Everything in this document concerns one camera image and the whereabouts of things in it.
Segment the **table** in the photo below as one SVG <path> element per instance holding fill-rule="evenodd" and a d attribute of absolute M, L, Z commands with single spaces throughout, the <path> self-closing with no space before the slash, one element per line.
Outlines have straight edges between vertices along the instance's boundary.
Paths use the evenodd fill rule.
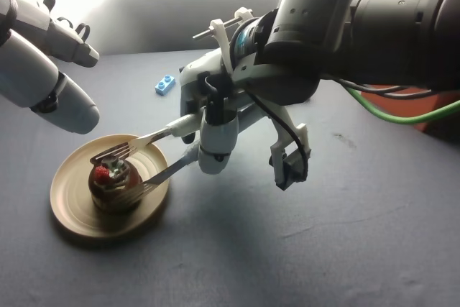
<path fill-rule="evenodd" d="M 89 140 L 145 134 L 179 114 L 180 88 L 155 84 L 203 51 L 60 63 L 101 112 L 70 134 L 0 100 L 0 305 L 457 306 L 460 151 L 368 114 L 333 82 L 289 107 L 313 149 L 307 182 L 278 189 L 268 119 L 243 132 L 227 168 L 173 177 L 167 208 L 142 236 L 81 247 L 53 225 L 61 162 Z M 185 149 L 163 139 L 172 162 Z"/>

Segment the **dessert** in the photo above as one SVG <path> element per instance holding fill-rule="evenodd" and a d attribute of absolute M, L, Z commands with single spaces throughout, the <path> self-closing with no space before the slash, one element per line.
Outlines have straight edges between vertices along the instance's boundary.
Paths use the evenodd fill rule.
<path fill-rule="evenodd" d="M 93 166 L 88 178 L 88 187 L 94 203 L 107 210 L 111 200 L 141 182 L 142 179 L 133 164 L 108 156 Z"/>

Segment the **raspberry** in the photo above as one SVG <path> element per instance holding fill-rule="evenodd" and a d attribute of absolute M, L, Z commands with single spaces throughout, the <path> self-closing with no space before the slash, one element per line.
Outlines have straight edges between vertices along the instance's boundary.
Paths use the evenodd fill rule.
<path fill-rule="evenodd" d="M 100 185 L 108 185 L 111 182 L 111 178 L 109 175 L 109 170 L 102 165 L 99 165 L 94 170 L 93 178 L 94 182 Z"/>

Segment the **round plate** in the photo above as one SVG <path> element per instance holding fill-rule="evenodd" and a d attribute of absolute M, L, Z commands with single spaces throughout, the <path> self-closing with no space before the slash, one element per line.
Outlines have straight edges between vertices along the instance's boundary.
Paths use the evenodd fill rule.
<path fill-rule="evenodd" d="M 114 145 L 137 138 L 130 134 L 114 134 L 98 138 L 73 152 L 59 167 L 52 179 L 50 200 L 57 220 L 70 232 L 92 239 L 112 239 L 127 234 L 146 222 L 166 197 L 169 180 L 144 197 L 133 211 L 106 214 L 91 199 L 88 176 L 93 168 L 89 160 Z M 142 180 L 147 180 L 167 167 L 163 153 L 153 144 L 147 145 L 127 159 Z"/>

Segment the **fork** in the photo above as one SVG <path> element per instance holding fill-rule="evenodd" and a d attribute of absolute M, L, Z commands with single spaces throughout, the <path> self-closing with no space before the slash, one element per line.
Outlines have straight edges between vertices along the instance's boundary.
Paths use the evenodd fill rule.
<path fill-rule="evenodd" d="M 203 110 L 201 109 L 196 114 L 188 114 L 170 122 L 164 129 L 156 131 L 145 136 L 131 139 L 128 142 L 124 142 L 114 147 L 111 147 L 103 152 L 93 156 L 89 161 L 95 165 L 102 161 L 107 156 L 124 160 L 129 156 L 134 155 L 138 150 L 146 147 L 148 144 L 156 142 L 159 139 L 165 138 L 169 135 L 174 137 L 184 137 L 187 134 L 193 133 L 200 128 L 201 118 L 203 116 Z"/>
<path fill-rule="evenodd" d="M 125 208 L 140 201 L 147 194 L 151 193 L 154 189 L 156 189 L 156 187 L 158 187 L 167 179 L 169 179 L 177 171 L 181 170 L 186 165 L 189 165 L 197 161 L 199 147 L 200 142 L 197 140 L 196 142 L 191 144 L 183 153 L 182 157 L 176 162 L 174 162 L 172 165 L 165 168 L 152 178 L 136 185 L 135 187 L 130 188 L 127 191 L 124 191 L 122 194 L 109 201 L 110 208 Z"/>

